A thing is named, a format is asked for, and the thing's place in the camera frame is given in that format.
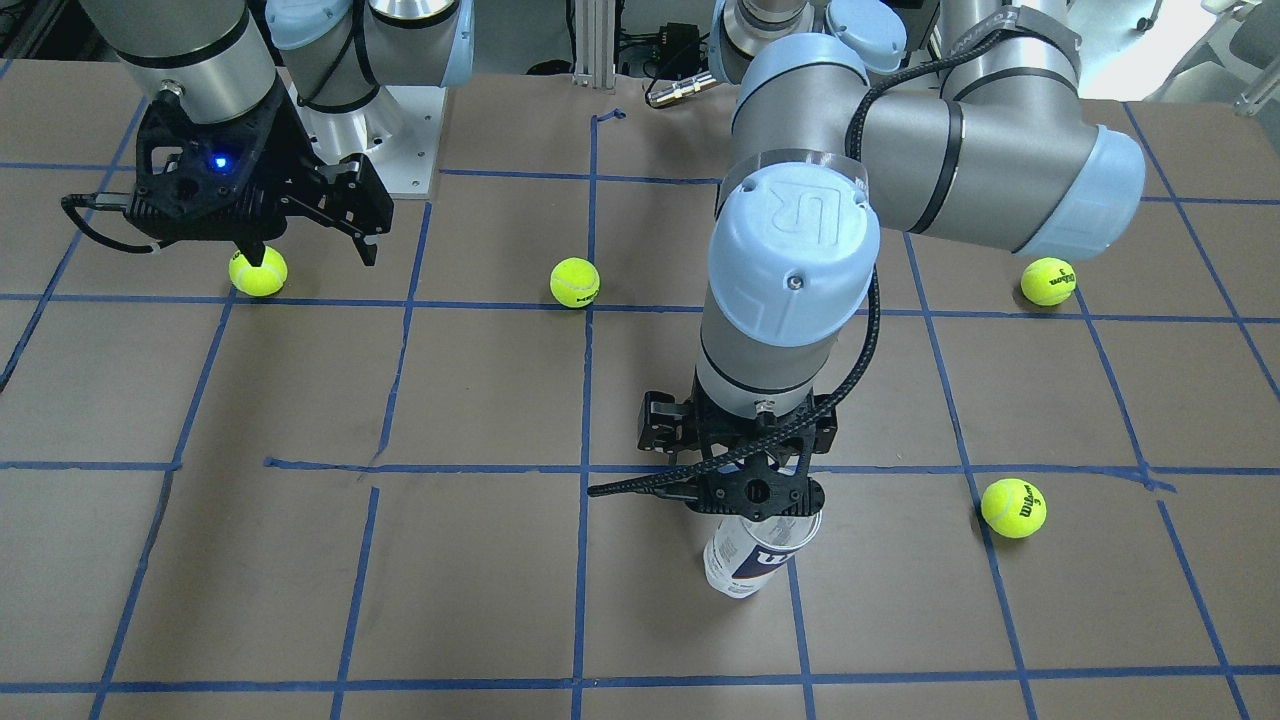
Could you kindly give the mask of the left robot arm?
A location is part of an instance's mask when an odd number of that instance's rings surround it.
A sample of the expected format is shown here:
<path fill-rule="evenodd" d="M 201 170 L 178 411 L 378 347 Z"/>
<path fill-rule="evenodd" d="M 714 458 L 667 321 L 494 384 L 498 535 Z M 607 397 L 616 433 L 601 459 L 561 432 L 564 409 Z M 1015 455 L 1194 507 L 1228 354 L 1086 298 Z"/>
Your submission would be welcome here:
<path fill-rule="evenodd" d="M 594 486 L 750 521 L 812 516 L 808 475 L 881 328 L 884 229 L 1021 256 L 1094 258 L 1146 164 L 1083 120 L 1065 1 L 942 1 L 945 56 L 902 68 L 882 1 L 721 1 L 710 70 L 737 85 L 692 392 L 644 398 L 637 445 L 699 462 Z"/>

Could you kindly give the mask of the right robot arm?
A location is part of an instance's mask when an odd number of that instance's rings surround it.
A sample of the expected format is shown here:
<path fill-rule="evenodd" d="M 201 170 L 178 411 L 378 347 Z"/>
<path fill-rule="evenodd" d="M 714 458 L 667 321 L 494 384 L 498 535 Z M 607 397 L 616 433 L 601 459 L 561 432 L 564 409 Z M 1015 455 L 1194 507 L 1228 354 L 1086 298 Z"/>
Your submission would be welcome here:
<path fill-rule="evenodd" d="M 392 87 L 449 88 L 474 68 L 471 1 L 86 1 L 148 104 L 124 193 L 61 210 L 113 250 L 233 243 L 253 266 L 292 217 L 376 261 L 387 179 L 415 158 Z"/>

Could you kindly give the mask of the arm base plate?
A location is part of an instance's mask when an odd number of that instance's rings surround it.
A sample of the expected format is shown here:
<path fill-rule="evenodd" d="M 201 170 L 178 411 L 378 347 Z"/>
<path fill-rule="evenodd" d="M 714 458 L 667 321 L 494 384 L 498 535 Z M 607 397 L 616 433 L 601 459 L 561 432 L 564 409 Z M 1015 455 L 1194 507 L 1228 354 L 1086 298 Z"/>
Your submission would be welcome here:
<path fill-rule="evenodd" d="M 389 86 L 366 106 L 346 113 L 301 109 L 314 151 L 335 164 L 366 155 L 393 199 L 428 199 L 449 92 L 439 87 Z"/>

